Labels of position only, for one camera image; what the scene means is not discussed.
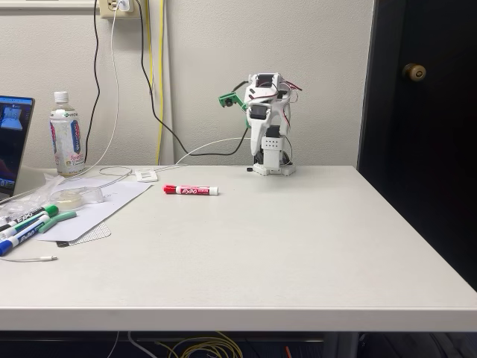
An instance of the laptop screen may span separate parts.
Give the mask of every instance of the laptop screen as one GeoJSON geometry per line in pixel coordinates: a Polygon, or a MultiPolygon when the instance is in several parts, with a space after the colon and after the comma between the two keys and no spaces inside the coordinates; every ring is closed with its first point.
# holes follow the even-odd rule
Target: laptop screen
{"type": "Polygon", "coordinates": [[[33,105],[32,98],[0,96],[0,199],[15,189],[33,105]]]}

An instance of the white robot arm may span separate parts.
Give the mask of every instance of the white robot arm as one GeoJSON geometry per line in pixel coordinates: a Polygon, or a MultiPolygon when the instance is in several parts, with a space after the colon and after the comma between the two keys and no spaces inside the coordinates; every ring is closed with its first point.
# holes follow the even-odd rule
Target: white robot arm
{"type": "Polygon", "coordinates": [[[283,137],[290,130],[292,86],[283,80],[280,73],[259,73],[249,76],[248,80],[250,84],[245,90],[244,108],[252,129],[250,149],[252,155],[263,149],[263,164],[256,163],[253,170],[262,175],[290,175],[295,166],[282,162],[282,151],[283,137]]]}

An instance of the white paper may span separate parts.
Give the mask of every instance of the white paper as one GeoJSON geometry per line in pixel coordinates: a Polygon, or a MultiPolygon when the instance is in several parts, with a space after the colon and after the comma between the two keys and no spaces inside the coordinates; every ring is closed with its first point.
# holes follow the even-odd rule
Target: white paper
{"type": "MultiPolygon", "coordinates": [[[[84,186],[100,186],[107,183],[104,180],[78,179],[71,180],[57,186],[55,191],[81,188],[84,186]]],[[[105,218],[114,214],[136,196],[145,192],[148,183],[118,182],[101,188],[104,203],[88,204],[76,211],[77,217],[64,222],[59,222],[46,233],[38,233],[33,239],[40,241],[73,241],[83,235],[92,227],[96,226],[105,218]]]]}

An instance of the yellow wires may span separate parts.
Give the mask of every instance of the yellow wires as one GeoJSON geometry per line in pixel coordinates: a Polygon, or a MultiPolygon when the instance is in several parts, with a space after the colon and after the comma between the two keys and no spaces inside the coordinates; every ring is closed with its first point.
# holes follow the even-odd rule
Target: yellow wires
{"type": "MultiPolygon", "coordinates": [[[[163,97],[162,97],[162,48],[164,40],[164,0],[159,2],[159,105],[160,105],[160,115],[159,118],[162,121],[164,117],[163,111],[163,97]]],[[[148,33],[148,47],[149,47],[149,84],[151,88],[154,88],[154,66],[153,66],[153,56],[152,56],[152,41],[151,41],[151,20],[149,15],[149,0],[145,0],[145,12],[146,12],[146,32],[148,33]]],[[[159,133],[157,136],[157,148],[156,148],[156,163],[159,164],[159,154],[161,150],[161,139],[162,139],[162,123],[159,124],[159,133]]]]}
{"type": "MultiPolygon", "coordinates": [[[[162,58],[164,49],[164,0],[159,0],[159,105],[160,119],[164,121],[164,98],[162,95],[162,58]]],[[[162,140],[162,123],[159,123],[159,134],[157,136],[156,163],[159,165],[159,155],[162,140]]]]}
{"type": "MultiPolygon", "coordinates": [[[[244,358],[240,348],[238,345],[229,337],[225,336],[221,332],[217,332],[220,334],[223,338],[221,337],[196,337],[196,338],[187,338],[184,339],[183,341],[180,341],[177,343],[172,349],[167,347],[169,349],[170,353],[168,355],[168,358],[173,358],[171,355],[173,354],[175,358],[190,358],[190,356],[196,352],[196,351],[206,351],[211,354],[213,354],[217,358],[244,358]],[[190,342],[190,341],[203,341],[199,342],[196,345],[192,345],[188,347],[187,349],[184,350],[184,352],[179,356],[176,353],[176,348],[183,344],[184,342],[190,342]]],[[[165,346],[161,342],[156,342],[157,345],[165,346]]]]}

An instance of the green marker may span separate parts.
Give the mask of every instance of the green marker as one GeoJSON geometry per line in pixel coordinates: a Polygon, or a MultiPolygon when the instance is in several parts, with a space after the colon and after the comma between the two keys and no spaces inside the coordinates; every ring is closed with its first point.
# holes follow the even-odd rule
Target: green marker
{"type": "Polygon", "coordinates": [[[10,236],[16,235],[17,233],[19,233],[20,231],[22,231],[26,227],[33,224],[35,221],[37,221],[43,215],[48,215],[48,216],[52,217],[52,216],[54,216],[58,213],[58,208],[54,205],[46,205],[43,209],[44,209],[43,211],[41,211],[38,214],[35,214],[35,215],[31,216],[29,219],[25,219],[25,220],[21,221],[20,223],[15,224],[15,225],[3,230],[0,233],[0,241],[5,240],[6,238],[8,238],[10,236]]]}
{"type": "Polygon", "coordinates": [[[63,220],[68,220],[71,218],[76,217],[75,211],[68,211],[67,213],[58,214],[53,218],[49,219],[39,230],[39,233],[45,233],[46,231],[50,230],[53,226],[55,226],[58,222],[62,222],[63,220]]]}

